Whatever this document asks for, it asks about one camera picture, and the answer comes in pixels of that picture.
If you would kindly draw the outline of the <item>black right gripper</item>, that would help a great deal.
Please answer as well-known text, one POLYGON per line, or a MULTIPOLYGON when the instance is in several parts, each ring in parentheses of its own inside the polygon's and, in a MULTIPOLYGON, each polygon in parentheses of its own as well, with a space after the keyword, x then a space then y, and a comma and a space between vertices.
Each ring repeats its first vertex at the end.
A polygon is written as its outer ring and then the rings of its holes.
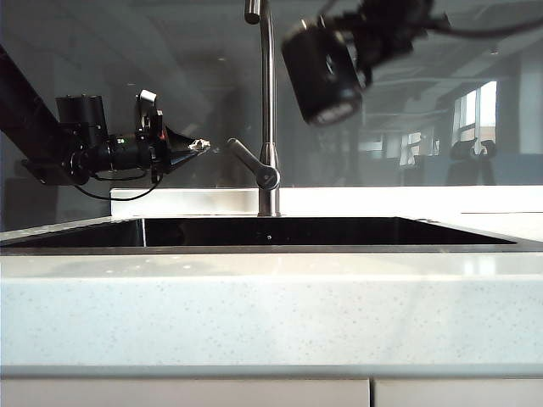
POLYGON ((362 1, 354 12, 333 17, 334 1, 318 11, 320 23, 349 32, 355 45, 355 67, 364 87, 372 84, 372 68, 413 51, 415 3, 413 1, 362 1))

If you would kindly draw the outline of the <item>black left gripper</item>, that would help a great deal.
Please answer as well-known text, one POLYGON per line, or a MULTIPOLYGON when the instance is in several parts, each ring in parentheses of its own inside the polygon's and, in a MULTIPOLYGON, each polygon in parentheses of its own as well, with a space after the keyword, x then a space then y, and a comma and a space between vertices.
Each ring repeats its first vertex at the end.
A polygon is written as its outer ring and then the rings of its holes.
POLYGON ((164 126, 160 109, 147 112, 136 109, 135 118, 136 167, 151 170, 154 176, 172 173, 190 160, 207 153, 211 147, 208 140, 191 138, 164 126))

